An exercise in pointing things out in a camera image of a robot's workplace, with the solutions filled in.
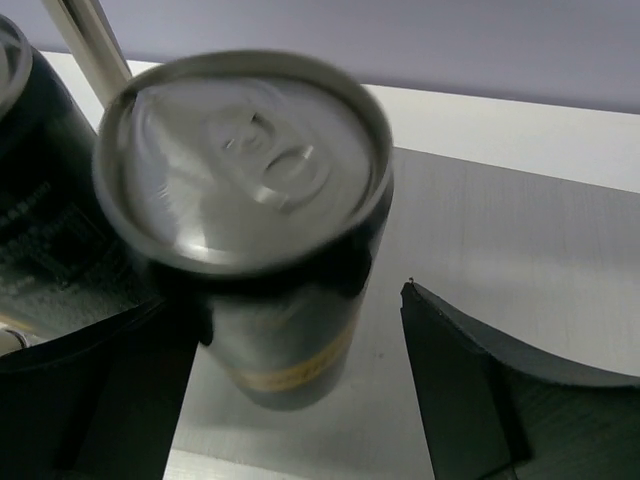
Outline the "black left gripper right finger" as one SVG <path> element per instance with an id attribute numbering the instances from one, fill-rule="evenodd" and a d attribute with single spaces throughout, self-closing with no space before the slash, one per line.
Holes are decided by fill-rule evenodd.
<path id="1" fill-rule="evenodd" d="M 415 282 L 401 319 L 438 479 L 635 479 L 639 380 L 548 353 Z"/>

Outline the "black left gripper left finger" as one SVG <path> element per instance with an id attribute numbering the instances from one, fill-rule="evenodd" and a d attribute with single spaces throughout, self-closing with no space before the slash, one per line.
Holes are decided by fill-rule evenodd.
<path id="1" fill-rule="evenodd" d="M 151 302 L 1 358 L 4 479 L 161 479 L 209 314 Z"/>

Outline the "black yellow can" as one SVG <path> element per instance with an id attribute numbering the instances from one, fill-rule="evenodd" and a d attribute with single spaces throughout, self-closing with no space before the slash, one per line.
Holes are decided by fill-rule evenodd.
<path id="1" fill-rule="evenodd" d="M 1 315 L 53 338 L 152 295 L 95 197 L 96 134 L 49 62 L 1 20 Z"/>
<path id="2" fill-rule="evenodd" d="M 94 190 L 140 275 L 270 410 L 336 386 L 390 213 L 392 134 L 344 71 L 273 50 L 185 57 L 104 110 Z"/>

